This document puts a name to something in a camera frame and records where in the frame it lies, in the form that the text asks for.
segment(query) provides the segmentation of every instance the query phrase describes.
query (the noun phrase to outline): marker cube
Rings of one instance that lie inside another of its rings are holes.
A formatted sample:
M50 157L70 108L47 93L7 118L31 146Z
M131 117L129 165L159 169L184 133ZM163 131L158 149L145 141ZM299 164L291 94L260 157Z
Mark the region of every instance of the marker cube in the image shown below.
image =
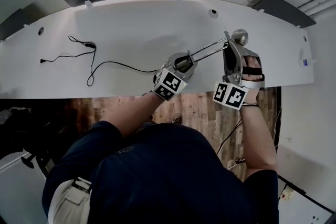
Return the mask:
M153 92L162 99L169 101L186 86L187 83L185 81L168 71L168 69L163 68L156 76Z
M239 110L247 92L247 88L235 86L231 83L217 82L212 100L229 108Z

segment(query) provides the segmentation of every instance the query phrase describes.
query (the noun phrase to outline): khaki pants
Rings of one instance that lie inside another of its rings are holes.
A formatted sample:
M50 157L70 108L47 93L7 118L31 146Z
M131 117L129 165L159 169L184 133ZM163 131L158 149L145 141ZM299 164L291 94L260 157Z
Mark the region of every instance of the khaki pants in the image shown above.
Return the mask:
M91 183L78 178L63 182L56 189L49 208L49 224L87 224Z

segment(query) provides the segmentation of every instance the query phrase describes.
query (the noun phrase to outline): white wall bracket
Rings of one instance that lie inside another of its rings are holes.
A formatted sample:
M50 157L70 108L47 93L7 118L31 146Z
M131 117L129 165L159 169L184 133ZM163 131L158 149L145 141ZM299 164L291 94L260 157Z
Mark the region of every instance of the white wall bracket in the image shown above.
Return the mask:
M88 8L90 8L90 7L92 7L93 6L93 3L91 2L91 1L89 1L89 0L85 0L85 5L88 7Z

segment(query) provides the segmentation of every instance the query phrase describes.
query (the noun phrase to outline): silver ball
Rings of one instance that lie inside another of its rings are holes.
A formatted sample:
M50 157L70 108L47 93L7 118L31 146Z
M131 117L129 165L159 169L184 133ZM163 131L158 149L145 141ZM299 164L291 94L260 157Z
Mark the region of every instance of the silver ball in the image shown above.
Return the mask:
M242 46L245 46L248 42L248 33L244 29L234 30L231 35L231 39L241 44Z

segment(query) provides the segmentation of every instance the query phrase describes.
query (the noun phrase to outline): wooden floor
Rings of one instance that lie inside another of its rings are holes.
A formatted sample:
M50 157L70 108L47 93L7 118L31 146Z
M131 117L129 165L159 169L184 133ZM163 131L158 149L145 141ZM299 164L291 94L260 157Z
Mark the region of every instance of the wooden floor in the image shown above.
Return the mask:
M156 123L169 122L175 114L180 113L183 125L200 131L217 151L240 117L238 111L213 102L212 96L212 92L179 94L170 102L164 102L153 114L153 120ZM120 103L129 102L134 98L136 97L71 99L67 102L66 109L77 110L77 128L79 132L83 132L100 120L108 110L115 109ZM274 138L277 89L268 88L260 91L258 98L261 111ZM233 166L236 158L244 157L242 127L225 142L218 156L225 167ZM245 164L240 164L232 168L232 172L243 179L245 169Z

